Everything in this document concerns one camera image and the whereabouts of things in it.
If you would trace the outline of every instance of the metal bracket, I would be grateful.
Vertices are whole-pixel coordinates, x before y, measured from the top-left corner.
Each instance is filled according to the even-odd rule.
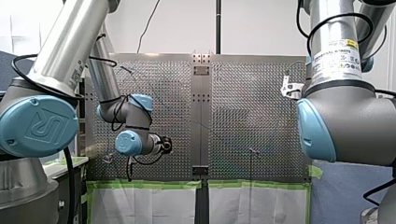
[[[209,76],[209,66],[194,66],[195,76]]]
[[[303,89],[303,83],[289,83],[289,76],[283,77],[283,85],[280,91],[282,92],[282,96],[299,100],[301,99],[301,93]]]
[[[193,175],[209,175],[209,168],[207,166],[192,166]]]

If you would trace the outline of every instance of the white label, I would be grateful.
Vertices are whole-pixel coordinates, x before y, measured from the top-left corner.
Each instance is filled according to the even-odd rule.
[[[313,80],[321,74],[331,76],[335,73],[349,73],[361,76],[359,51],[352,47],[337,47],[321,51],[314,56],[312,62]]]

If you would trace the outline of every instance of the robotic arm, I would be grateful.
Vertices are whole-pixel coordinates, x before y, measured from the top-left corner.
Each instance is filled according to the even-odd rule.
[[[108,58],[103,38],[95,40],[106,14],[118,4],[117,0],[65,3],[29,75],[15,78],[0,104],[0,150],[38,158],[70,144],[78,131],[75,88],[90,52]],[[89,67],[100,101],[99,118],[126,123],[128,129],[117,137],[116,150],[125,156],[170,152],[170,139],[149,133],[151,97],[120,96],[112,67],[97,60],[89,60]]]
[[[96,41],[91,56],[109,58],[103,38]],[[97,116],[112,124],[116,121],[126,124],[127,130],[116,138],[116,150],[124,156],[169,153],[171,140],[149,132],[153,107],[151,97],[143,94],[121,96],[114,70],[107,63],[90,60],[89,68],[93,85],[98,90],[100,105]]]
[[[307,41],[312,53],[297,103],[304,153],[313,160],[395,167],[396,100],[376,98],[361,72],[373,66],[375,42],[396,1],[363,0],[359,14],[353,0],[299,2],[312,27]],[[285,91],[297,84],[289,86],[286,80],[283,94],[297,97]],[[395,198],[392,186],[379,205],[378,223],[396,223]]]
[[[12,80],[6,94],[1,92],[2,223],[58,222],[59,209],[64,207],[59,202],[58,183],[47,179],[38,158],[67,148],[76,136],[75,108],[83,98],[74,92],[90,54],[108,58],[103,39],[97,41],[97,36],[107,13],[114,12],[119,3],[120,0],[67,0],[29,74],[19,72],[21,77]],[[121,96],[108,64],[89,60],[89,67],[100,101],[99,118],[126,123],[127,130],[116,139],[116,150],[125,156],[169,153],[171,140],[149,132],[152,99],[143,94]],[[71,163],[68,160],[69,172],[73,172]],[[70,195],[68,223],[73,222],[75,210],[74,193],[71,191]]]

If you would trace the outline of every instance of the warning label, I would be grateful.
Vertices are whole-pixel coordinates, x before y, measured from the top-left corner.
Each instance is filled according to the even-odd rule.
[[[329,43],[330,47],[352,47],[354,49],[359,49],[358,42],[350,39],[335,40]]]
[[[313,80],[336,73],[349,73],[361,76],[361,60],[358,48],[342,45],[342,47],[338,46],[319,52],[312,60],[312,71]]]

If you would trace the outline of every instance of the white cloth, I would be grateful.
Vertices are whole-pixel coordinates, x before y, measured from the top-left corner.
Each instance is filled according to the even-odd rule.
[[[305,224],[307,190],[210,189],[210,223]]]
[[[94,224],[193,224],[196,189],[96,189]]]

